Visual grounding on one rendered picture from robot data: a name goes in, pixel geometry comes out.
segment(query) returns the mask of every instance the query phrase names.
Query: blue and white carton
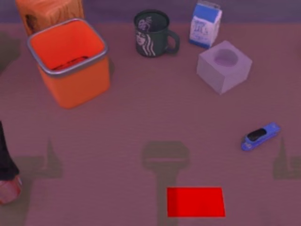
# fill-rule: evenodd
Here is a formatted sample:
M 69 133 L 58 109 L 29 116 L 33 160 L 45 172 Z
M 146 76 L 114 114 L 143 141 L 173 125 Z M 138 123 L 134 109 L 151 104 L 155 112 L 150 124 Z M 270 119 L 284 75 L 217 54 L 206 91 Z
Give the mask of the blue and white carton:
M 220 28 L 222 18 L 220 6 L 198 0 L 192 16 L 189 42 L 206 49 L 210 48 Z

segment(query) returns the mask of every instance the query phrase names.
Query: mug rim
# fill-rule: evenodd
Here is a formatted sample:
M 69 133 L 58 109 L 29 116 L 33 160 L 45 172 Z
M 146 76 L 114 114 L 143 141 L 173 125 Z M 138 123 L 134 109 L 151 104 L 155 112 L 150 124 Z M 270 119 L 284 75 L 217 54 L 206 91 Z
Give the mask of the mug rim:
M 163 16 L 166 19 L 166 26 L 163 29 L 161 29 L 159 31 L 156 31 L 156 32 L 147 32 L 147 31 L 143 31 L 143 30 L 139 29 L 138 26 L 137 26 L 137 23 L 136 23 L 137 18 L 140 17 L 140 16 L 142 16 L 143 14 L 146 14 L 146 13 L 155 13 L 155 14 L 159 14 L 159 15 Z M 168 28 L 168 26 L 169 26 L 169 17 L 168 17 L 168 15 L 166 13 L 164 13 L 164 12 L 162 12 L 160 10 L 157 10 L 157 9 L 146 9 L 146 10 L 143 10 L 143 11 L 141 11 L 141 12 L 139 12 L 139 13 L 137 13 L 135 15 L 135 17 L 134 17 L 134 25 L 135 25 L 136 30 L 138 30 L 141 33 L 156 34 L 156 33 L 162 32 L 162 31 L 164 31 L 164 30 L 166 30 Z

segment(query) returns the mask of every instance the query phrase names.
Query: red cup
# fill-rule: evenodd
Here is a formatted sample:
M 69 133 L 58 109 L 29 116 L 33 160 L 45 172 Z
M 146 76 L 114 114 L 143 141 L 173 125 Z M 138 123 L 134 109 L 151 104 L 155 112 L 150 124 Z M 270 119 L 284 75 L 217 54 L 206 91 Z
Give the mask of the red cup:
M 5 205 L 16 200 L 22 191 L 22 181 L 17 175 L 13 180 L 0 180 L 0 205 Z

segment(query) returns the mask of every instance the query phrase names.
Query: red paper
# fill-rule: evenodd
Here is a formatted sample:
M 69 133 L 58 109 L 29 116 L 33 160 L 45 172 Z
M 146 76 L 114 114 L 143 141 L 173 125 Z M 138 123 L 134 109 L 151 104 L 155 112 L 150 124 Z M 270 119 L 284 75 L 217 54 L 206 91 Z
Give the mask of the red paper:
M 167 188 L 168 217 L 225 217 L 220 187 Z

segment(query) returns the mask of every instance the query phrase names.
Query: table surface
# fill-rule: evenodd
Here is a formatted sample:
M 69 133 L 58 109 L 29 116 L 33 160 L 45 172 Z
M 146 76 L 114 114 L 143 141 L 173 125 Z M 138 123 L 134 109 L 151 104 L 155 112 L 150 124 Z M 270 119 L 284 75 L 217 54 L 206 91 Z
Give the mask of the table surface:
M 301 155 L 301 24 L 222 24 L 216 43 L 228 40 L 253 66 L 221 96 L 196 75 L 204 50 L 188 43 L 189 24 L 170 27 L 181 37 L 176 56 L 153 59 L 136 53 L 131 24 L 95 27 L 115 64 L 111 88 L 64 110 L 43 84 L 23 27 L 0 26 L 22 41 L 0 77 L 0 118 L 24 180 L 19 201 L 0 207 L 1 226 L 156 225 L 156 176 L 141 162 L 153 140 L 189 149 L 178 186 L 223 188 L 225 218 L 179 226 L 301 225 L 301 180 L 272 173 L 282 137 L 288 158 Z M 271 121 L 279 136 L 242 152 L 241 137 Z

